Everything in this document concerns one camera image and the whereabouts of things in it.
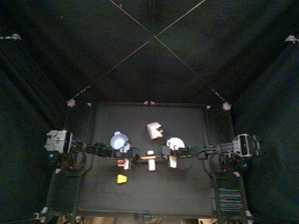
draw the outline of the yellow object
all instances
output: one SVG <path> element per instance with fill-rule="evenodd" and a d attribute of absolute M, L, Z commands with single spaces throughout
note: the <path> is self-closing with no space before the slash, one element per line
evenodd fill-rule
<path fill-rule="evenodd" d="M 117 182 L 119 184 L 125 184 L 127 182 L 127 176 L 126 175 L 122 175 L 122 174 L 118 174 L 117 175 Z"/>

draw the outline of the diagonal wire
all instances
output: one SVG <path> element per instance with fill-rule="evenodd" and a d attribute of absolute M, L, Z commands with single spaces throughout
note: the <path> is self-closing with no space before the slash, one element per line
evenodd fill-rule
<path fill-rule="evenodd" d="M 126 14 L 127 16 L 139 24 L 139 26 L 154 36 L 154 38 L 158 40 L 158 42 L 165 46 L 165 48 L 172 52 L 172 54 L 176 56 L 176 58 L 184 63 L 184 65 L 192 70 L 192 72 L 201 78 L 198 73 L 193 70 L 193 68 L 188 65 L 188 63 L 184 61 L 184 59 L 178 56 L 178 54 L 172 50 L 172 48 L 166 45 L 166 43 L 158 38 L 161 34 L 163 34 L 208 0 L 202 0 L 157 35 L 151 33 L 151 31 L 139 23 L 139 21 L 130 15 L 130 13 L 118 5 L 118 3 L 114 0 L 109 0 Z M 147 41 L 101 77 L 99 81 L 103 79 L 103 77 L 150 43 Z M 201 78 L 202 83 L 205 86 L 213 91 L 213 93 L 224 100 L 226 99 L 221 96 L 221 94 L 217 92 L 217 90 L 206 83 L 206 81 Z M 89 89 L 91 88 L 91 85 L 86 86 L 82 91 L 73 97 L 77 98 L 81 96 Z"/>
<path fill-rule="evenodd" d="M 105 76 L 121 65 L 123 64 L 129 58 L 150 43 L 150 41 L 146 41 L 111 68 L 110 70 L 99 77 L 98 81 L 95 83 L 99 83 L 99 81 L 105 78 Z M 89 89 L 91 88 L 91 85 L 86 86 L 78 94 L 74 95 L 71 99 L 78 98 Z"/>
<path fill-rule="evenodd" d="M 204 85 L 224 100 L 224 102 L 226 102 L 226 99 L 221 96 L 221 94 L 218 93 L 218 91 L 206 83 L 206 81 L 204 80 L 204 78 L 198 75 L 198 73 L 193 70 L 193 68 L 188 65 L 188 63 L 184 61 L 184 59 L 178 56 L 178 54 L 173 51 L 173 49 L 166 45 L 166 43 L 157 36 L 154 36 L 154 38 L 161 42 L 161 44 L 163 45 L 163 47 L 170 51 L 170 53 L 174 55 L 174 57 L 185 64 L 185 66 L 192 70 L 192 72 L 200 77 L 201 82 L 204 83 Z"/>
<path fill-rule="evenodd" d="M 150 30 L 138 22 L 138 20 L 129 14 L 129 12 L 118 5 L 118 3 L 114 0 L 109 0 L 130 17 L 131 19 L 143 27 L 143 29 L 150 32 Z"/>
<path fill-rule="evenodd" d="M 202 0 L 155 36 L 159 37 L 208 0 Z"/>
<path fill-rule="evenodd" d="M 173 51 L 173 49 L 166 45 L 166 43 L 158 38 L 161 34 L 163 34 L 208 0 L 202 0 L 157 35 L 151 33 L 151 31 L 138 22 L 138 20 L 129 14 L 129 12 L 117 4 L 114 0 L 109 0 L 127 15 L 129 17 L 143 27 L 143 29 L 154 36 L 158 42 L 163 45 L 163 47 L 172 52 L 174 57 L 184 63 L 184 65 L 192 70 L 192 72 L 200 77 L 204 85 L 213 91 L 213 93 L 226 102 L 226 99 L 221 96 L 220 92 L 206 83 L 205 79 L 201 78 L 198 73 L 193 70 L 193 68 L 188 65 L 184 59 L 178 56 L 178 54 Z"/>

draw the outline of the cable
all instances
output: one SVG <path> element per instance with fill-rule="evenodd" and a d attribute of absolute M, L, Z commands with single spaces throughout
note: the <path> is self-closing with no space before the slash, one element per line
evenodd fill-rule
<path fill-rule="evenodd" d="M 130 161 L 130 164 L 134 166 L 134 167 L 139 167 L 139 163 L 134 163 L 135 161 Z"/>
<path fill-rule="evenodd" d="M 201 82 L 204 85 L 213 91 L 213 93 L 221 98 L 224 102 L 226 102 L 226 99 L 222 97 L 220 92 L 206 83 L 204 78 L 198 75 L 198 73 L 193 70 L 193 68 L 188 65 L 188 63 L 184 61 L 184 59 L 178 56 L 178 54 L 172 50 L 172 48 L 166 45 L 166 43 L 158 38 L 161 34 L 163 34 L 173 26 L 177 24 L 208 0 L 201 1 L 193 8 L 189 10 L 157 35 L 151 33 L 151 31 L 141 24 L 141 22 L 130 15 L 130 13 L 117 4 L 114 0 L 110 0 L 110 2 L 126 13 L 126 15 L 138 23 L 138 25 L 154 36 L 154 38 L 158 40 L 158 42 L 165 46 L 165 48 L 173 53 L 176 58 L 184 63 L 184 65 L 192 70 L 192 72 L 200 77 Z M 101 77 L 98 82 L 103 79 L 103 77 L 150 43 L 147 41 Z M 71 99 L 78 98 L 89 89 L 91 88 L 91 85 L 86 86 L 78 94 Z"/>
<path fill-rule="evenodd" d="M 189 167 L 189 168 L 181 167 L 184 170 L 189 171 L 189 170 L 193 168 L 193 161 L 194 161 L 194 158 L 196 158 L 196 157 L 192 157 L 192 164 L 190 164 L 190 167 Z"/>
<path fill-rule="evenodd" d="M 204 152 L 208 152 L 208 151 L 217 151 L 217 149 L 205 149 L 205 150 L 201 150 L 200 152 L 198 152 L 198 154 L 196 154 L 196 157 L 198 158 L 198 156 L 204 153 Z"/>
<path fill-rule="evenodd" d="M 139 152 L 139 149 L 137 147 L 131 147 L 130 150 L 134 150 L 135 152 Z"/>
<path fill-rule="evenodd" d="M 163 34 L 208 0 L 201 1 L 158 34 Z"/>
<path fill-rule="evenodd" d="M 210 178 L 213 179 L 212 173 L 210 173 L 210 171 L 209 171 L 208 168 L 206 168 L 206 164 L 205 164 L 205 161 L 204 161 L 204 160 L 202 160 L 202 168 L 204 168 L 204 170 L 209 173 Z"/>
<path fill-rule="evenodd" d="M 130 147 L 130 142 L 129 141 L 126 141 L 125 142 L 125 145 L 119 148 L 119 149 L 117 149 L 118 151 L 121 151 L 121 152 L 123 152 L 123 153 L 126 153 L 126 147 Z"/>
<path fill-rule="evenodd" d="M 67 129 L 67 125 L 70 122 L 70 116 L 71 116 L 71 107 L 69 107 L 69 110 L 67 110 L 67 115 L 66 115 L 66 119 L 65 119 L 65 123 L 63 123 L 63 130 Z"/>
<path fill-rule="evenodd" d="M 216 155 L 217 155 L 217 154 L 213 154 L 213 155 L 212 155 L 212 157 L 210 157 L 210 163 L 212 163 L 212 159 L 214 158 Z"/>

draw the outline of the metal bracket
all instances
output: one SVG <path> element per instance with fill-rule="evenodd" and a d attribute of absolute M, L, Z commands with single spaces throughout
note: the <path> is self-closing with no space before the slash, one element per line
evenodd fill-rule
<path fill-rule="evenodd" d="M 34 218 L 35 220 L 41 221 L 42 223 L 46 222 L 46 216 L 41 216 L 39 213 L 35 213 L 37 217 Z"/>
<path fill-rule="evenodd" d="M 138 213 L 135 215 L 135 220 L 142 219 L 143 221 L 151 221 L 154 216 L 150 213 Z"/>

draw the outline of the black curtain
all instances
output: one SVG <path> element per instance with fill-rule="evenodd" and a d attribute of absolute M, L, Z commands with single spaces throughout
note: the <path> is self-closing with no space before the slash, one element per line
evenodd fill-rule
<path fill-rule="evenodd" d="M 2 17 L 0 36 L 15 29 Z M 34 223 L 51 178 L 46 134 L 61 129 L 66 101 L 27 54 L 22 40 L 0 39 L 0 222 Z"/>
<path fill-rule="evenodd" d="M 237 133 L 260 135 L 264 156 L 246 176 L 260 223 L 299 221 L 299 45 L 286 44 L 276 62 L 240 97 Z"/>

